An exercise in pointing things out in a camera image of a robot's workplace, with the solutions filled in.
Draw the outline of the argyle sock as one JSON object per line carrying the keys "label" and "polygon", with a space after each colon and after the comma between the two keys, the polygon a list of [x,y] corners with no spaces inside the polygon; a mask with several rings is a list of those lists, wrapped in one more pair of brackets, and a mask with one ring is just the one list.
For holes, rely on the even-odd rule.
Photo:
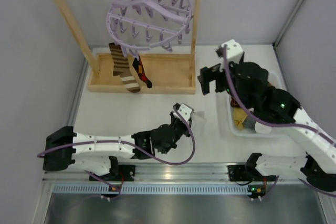
{"label": "argyle sock", "polygon": [[134,58],[132,66],[135,69],[139,79],[146,84],[146,87],[149,89],[152,88],[152,82],[145,74],[144,66],[140,57]]}
{"label": "argyle sock", "polygon": [[237,103],[237,101],[233,97],[231,97],[230,99],[230,106],[232,108],[240,108],[240,105]]}

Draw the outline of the white sock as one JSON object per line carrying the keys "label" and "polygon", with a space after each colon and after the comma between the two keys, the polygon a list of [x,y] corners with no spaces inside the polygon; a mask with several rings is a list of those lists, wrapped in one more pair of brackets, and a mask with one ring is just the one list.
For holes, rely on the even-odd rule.
{"label": "white sock", "polygon": [[207,119],[205,118],[204,111],[197,111],[192,114],[191,130],[195,138],[201,136],[204,131]]}
{"label": "white sock", "polygon": [[[257,118],[259,118],[262,121],[267,122],[271,119],[270,115],[267,114],[265,111],[258,111],[254,108],[249,109],[249,111]],[[249,120],[251,122],[251,128],[257,133],[257,134],[270,134],[272,132],[272,127],[267,126],[265,124],[262,124],[260,122],[257,122],[255,119],[249,117]]]}

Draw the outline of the purple round clip hanger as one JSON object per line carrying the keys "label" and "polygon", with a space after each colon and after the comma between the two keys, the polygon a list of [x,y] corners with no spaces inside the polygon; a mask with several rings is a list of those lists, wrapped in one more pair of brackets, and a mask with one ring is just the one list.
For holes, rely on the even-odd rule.
{"label": "purple round clip hanger", "polygon": [[115,0],[107,12],[106,27],[122,57],[139,59],[139,51],[161,47],[172,52],[190,32],[190,0]]}

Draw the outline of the brown striped sock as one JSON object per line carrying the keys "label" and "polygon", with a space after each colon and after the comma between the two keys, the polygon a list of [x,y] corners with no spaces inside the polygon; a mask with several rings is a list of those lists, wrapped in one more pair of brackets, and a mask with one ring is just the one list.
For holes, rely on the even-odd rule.
{"label": "brown striped sock", "polygon": [[141,88],[130,71],[129,61],[123,55],[121,46],[109,43],[109,49],[113,60],[113,76],[119,76],[123,86],[129,92],[140,92]]}

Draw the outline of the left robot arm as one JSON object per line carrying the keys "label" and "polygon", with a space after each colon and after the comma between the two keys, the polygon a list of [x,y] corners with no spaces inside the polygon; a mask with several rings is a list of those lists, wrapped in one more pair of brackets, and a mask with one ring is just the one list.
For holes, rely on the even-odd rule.
{"label": "left robot arm", "polygon": [[182,136],[193,139],[193,113],[185,104],[176,104],[169,124],[126,136],[85,135],[74,132],[72,126],[64,126],[46,138],[45,150],[38,157],[44,160],[46,172],[72,168],[89,172],[94,179],[116,177],[121,172],[120,158],[156,159],[156,153],[167,154],[175,149]]}

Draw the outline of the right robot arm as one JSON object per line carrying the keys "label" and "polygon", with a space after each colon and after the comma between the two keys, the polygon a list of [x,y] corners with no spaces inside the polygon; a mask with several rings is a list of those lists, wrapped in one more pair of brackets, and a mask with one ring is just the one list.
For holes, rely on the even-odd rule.
{"label": "right robot arm", "polygon": [[297,157],[251,153],[241,169],[249,181],[295,178],[317,191],[335,196],[335,140],[318,127],[289,92],[272,86],[269,72],[254,62],[229,62],[200,69],[204,95],[215,82],[217,93],[227,92],[251,119],[290,137],[305,152]]}

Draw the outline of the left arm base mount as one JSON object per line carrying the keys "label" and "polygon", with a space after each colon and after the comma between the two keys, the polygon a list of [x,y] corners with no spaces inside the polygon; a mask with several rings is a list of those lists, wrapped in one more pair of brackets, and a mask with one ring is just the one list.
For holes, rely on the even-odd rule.
{"label": "left arm base mount", "polygon": [[120,197],[124,182],[133,182],[135,175],[135,165],[119,165],[118,171],[112,174],[98,176],[93,172],[86,171],[90,181],[101,182],[108,186],[108,194],[101,194],[101,198],[113,200]]}

